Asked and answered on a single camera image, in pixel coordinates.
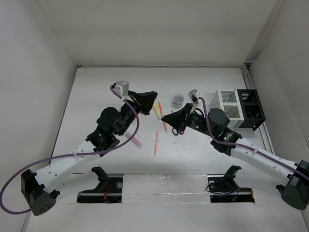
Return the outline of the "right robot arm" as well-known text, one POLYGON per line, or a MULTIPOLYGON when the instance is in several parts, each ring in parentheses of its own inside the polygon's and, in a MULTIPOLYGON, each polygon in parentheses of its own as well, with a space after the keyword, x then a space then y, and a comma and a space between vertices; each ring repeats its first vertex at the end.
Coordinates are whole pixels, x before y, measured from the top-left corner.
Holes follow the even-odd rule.
POLYGON ((191 128, 212 138, 211 145, 220 153, 246 162, 270 176, 264 191, 279 195, 289 206, 305 210, 309 204, 309 163, 296 163, 273 155, 249 142, 227 125, 229 119, 221 109, 194 109, 192 103, 164 115, 163 122, 172 126, 175 135, 191 128))

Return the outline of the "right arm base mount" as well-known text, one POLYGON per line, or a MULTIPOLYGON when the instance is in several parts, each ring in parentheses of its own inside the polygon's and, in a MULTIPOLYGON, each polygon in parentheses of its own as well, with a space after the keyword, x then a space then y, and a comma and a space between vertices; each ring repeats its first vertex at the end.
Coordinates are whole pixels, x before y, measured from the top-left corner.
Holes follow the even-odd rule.
POLYGON ((206 192, 210 194, 211 203, 255 203, 253 190, 241 188, 235 182, 240 169, 232 165, 224 174, 208 175, 206 192))

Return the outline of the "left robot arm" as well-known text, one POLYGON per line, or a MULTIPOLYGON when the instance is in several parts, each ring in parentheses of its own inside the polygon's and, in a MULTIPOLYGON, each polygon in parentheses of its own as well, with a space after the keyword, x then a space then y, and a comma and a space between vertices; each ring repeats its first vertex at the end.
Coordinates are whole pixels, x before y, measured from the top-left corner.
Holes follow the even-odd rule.
POLYGON ((118 136, 125 134, 132 122, 139 119, 139 114, 149 115, 157 98, 155 91, 129 91, 124 96, 115 90, 112 92, 124 102, 123 106, 120 109, 105 108, 97 119, 95 130, 72 153, 59 155, 55 162, 36 171, 26 168, 21 173, 21 192, 33 215, 40 216, 49 211, 76 186, 65 183, 74 172, 123 147, 118 136))

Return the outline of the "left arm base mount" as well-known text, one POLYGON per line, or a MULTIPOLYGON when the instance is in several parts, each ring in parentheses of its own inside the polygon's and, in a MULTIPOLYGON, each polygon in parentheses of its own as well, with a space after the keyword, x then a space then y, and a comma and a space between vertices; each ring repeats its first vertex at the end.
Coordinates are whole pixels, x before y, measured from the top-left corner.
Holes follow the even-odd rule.
POLYGON ((91 171, 97 176, 98 184, 79 192, 77 203, 121 203, 123 175, 108 175, 101 167, 93 167, 91 171))

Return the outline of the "red pen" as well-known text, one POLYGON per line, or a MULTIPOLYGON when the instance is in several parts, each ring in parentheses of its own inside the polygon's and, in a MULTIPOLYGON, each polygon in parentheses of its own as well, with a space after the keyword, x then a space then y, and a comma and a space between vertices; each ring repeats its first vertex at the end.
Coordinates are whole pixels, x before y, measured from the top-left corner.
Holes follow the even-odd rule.
POLYGON ((159 130, 157 130, 155 137, 154 156, 156 156, 157 154, 158 140, 159 140, 159 130))
MULTIPOLYGON (((158 101, 158 106, 159 106, 159 111, 160 111, 160 115, 161 115, 161 119, 162 119, 164 117, 164 115, 163 115, 163 109, 162 109, 160 101, 158 101)), ((166 123, 164 121, 162 121, 162 122, 163 122, 165 133, 168 133, 166 123)))

